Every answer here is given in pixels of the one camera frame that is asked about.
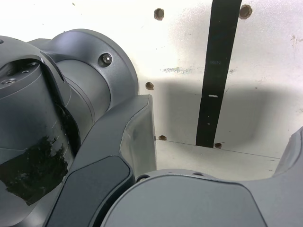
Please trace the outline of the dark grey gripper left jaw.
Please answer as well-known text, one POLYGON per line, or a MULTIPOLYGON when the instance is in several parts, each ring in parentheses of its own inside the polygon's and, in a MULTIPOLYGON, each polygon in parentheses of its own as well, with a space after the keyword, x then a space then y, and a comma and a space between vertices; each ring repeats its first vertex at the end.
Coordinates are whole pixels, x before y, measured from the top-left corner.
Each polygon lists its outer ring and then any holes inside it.
POLYGON ((99 226, 136 178, 156 168, 152 96, 134 96, 93 125, 45 226, 99 226))

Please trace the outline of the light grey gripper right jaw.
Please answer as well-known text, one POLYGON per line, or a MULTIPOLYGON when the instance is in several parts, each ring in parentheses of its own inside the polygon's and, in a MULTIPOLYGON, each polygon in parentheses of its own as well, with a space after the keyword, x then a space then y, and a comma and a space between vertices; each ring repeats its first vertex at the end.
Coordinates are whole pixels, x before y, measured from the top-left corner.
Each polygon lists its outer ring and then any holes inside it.
POLYGON ((104 227, 300 227, 303 131, 295 132, 270 178, 226 181, 156 172, 113 204, 104 227))

